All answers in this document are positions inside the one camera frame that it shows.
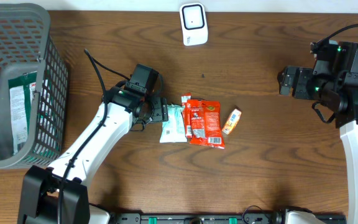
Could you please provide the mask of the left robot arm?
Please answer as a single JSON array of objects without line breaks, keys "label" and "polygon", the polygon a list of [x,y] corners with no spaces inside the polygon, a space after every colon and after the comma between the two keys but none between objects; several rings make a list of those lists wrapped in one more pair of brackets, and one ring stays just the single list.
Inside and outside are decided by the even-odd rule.
[{"label": "left robot arm", "polygon": [[105,91],[88,127],[58,159],[25,174],[18,223],[111,223],[109,211],[92,205],[88,188],[114,145],[136,124],[167,121],[167,101],[158,95]]}]

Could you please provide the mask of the large red snack bag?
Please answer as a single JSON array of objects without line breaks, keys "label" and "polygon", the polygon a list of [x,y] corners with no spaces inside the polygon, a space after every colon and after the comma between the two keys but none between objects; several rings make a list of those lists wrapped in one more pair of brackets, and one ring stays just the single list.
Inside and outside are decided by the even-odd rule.
[{"label": "large red snack bag", "polygon": [[188,100],[186,108],[190,113],[190,144],[224,149],[225,144],[220,125],[220,102],[209,100]]}]

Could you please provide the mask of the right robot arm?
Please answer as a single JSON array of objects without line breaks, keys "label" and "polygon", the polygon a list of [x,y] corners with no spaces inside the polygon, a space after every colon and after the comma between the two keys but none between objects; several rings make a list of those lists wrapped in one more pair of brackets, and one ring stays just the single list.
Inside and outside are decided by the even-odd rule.
[{"label": "right robot arm", "polygon": [[358,223],[358,43],[329,41],[312,53],[313,68],[287,66],[278,74],[280,94],[313,101],[320,120],[339,129],[347,166],[347,221]]}]

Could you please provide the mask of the teal wet wipes packet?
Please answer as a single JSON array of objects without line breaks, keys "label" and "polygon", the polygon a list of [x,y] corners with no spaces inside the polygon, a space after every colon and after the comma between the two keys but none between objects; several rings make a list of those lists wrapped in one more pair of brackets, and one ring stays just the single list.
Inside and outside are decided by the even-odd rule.
[{"label": "teal wet wipes packet", "polygon": [[168,121],[162,123],[160,143],[187,142],[182,112],[183,106],[168,105]]}]

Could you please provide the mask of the green white packet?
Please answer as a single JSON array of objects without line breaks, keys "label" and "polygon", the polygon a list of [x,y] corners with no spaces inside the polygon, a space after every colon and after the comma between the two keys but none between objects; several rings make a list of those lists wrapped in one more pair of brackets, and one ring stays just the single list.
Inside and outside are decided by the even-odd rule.
[{"label": "green white packet", "polygon": [[13,155],[27,142],[36,78],[37,72],[30,72],[8,80]]}]

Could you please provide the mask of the slim red stick packet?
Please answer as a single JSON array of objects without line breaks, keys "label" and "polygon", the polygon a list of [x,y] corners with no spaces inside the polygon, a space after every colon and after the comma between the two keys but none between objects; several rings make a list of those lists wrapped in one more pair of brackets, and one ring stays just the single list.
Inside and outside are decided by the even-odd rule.
[{"label": "slim red stick packet", "polygon": [[183,122],[185,125],[185,136],[186,138],[191,138],[191,118],[187,107],[187,101],[191,99],[191,93],[185,93],[181,96],[181,105],[184,106],[184,110],[182,112]]}]

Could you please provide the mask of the small orange snack packet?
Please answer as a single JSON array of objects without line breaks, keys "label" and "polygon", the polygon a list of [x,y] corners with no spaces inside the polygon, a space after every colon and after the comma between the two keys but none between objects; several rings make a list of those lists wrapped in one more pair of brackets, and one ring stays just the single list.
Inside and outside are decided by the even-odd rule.
[{"label": "small orange snack packet", "polygon": [[230,134],[233,129],[237,126],[242,112],[239,109],[234,109],[229,115],[227,121],[225,122],[222,132],[224,134]]}]

